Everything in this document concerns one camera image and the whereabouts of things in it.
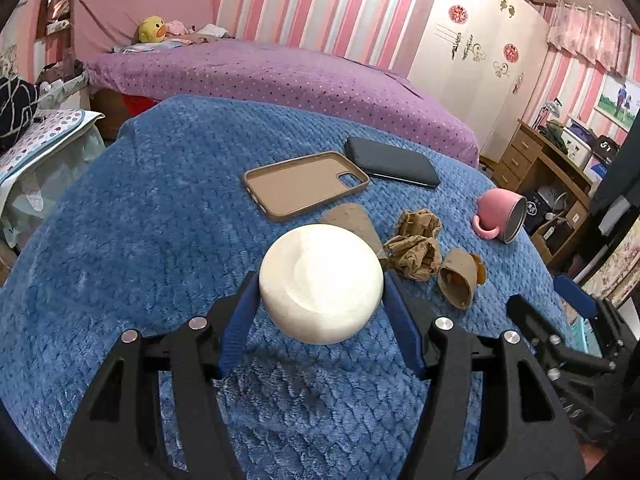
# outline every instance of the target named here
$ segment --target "mug handle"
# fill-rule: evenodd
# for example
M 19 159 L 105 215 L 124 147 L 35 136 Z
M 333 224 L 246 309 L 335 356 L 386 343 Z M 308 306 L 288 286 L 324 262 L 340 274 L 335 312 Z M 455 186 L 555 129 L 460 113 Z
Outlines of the mug handle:
M 480 217 L 478 215 L 474 215 L 471 219 L 471 227 L 474 232 L 482 238 L 482 240 L 493 240 L 500 233 L 499 227 L 494 227 L 490 231 L 485 231 L 480 227 Z

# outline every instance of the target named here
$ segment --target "red cloth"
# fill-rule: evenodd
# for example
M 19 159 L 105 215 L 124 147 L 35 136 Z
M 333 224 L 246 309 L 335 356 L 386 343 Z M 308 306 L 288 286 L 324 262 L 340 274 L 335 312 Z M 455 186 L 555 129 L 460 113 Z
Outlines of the red cloth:
M 122 101 L 129 110 L 129 113 L 135 117 L 142 112 L 146 112 L 149 108 L 152 108 L 158 104 L 158 101 L 154 101 L 148 97 L 142 97 L 138 95 L 122 95 Z

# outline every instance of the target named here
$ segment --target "black smartphone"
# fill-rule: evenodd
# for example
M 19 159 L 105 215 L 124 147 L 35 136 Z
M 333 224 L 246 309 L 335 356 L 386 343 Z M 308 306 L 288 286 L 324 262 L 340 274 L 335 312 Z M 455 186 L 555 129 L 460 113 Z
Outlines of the black smartphone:
M 344 154 L 369 176 L 428 189 L 435 189 L 440 184 L 429 159 L 412 150 L 361 137 L 348 137 L 344 143 Z

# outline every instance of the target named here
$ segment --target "white bowl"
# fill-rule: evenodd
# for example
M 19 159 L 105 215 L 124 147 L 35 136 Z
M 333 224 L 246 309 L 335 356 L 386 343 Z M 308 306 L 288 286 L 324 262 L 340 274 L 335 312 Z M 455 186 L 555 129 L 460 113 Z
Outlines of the white bowl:
M 359 236 L 328 224 L 278 238 L 260 266 L 260 294 L 275 325 L 305 343 L 353 336 L 380 304 L 382 268 Z

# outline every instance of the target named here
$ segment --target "pink mug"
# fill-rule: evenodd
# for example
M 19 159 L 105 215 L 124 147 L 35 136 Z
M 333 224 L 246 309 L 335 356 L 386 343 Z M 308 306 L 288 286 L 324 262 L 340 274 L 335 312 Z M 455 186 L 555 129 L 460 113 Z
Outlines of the pink mug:
M 483 240 L 498 238 L 510 244 L 527 217 L 527 199 L 500 187 L 478 197 L 476 205 L 478 213 L 471 219 L 471 227 Z

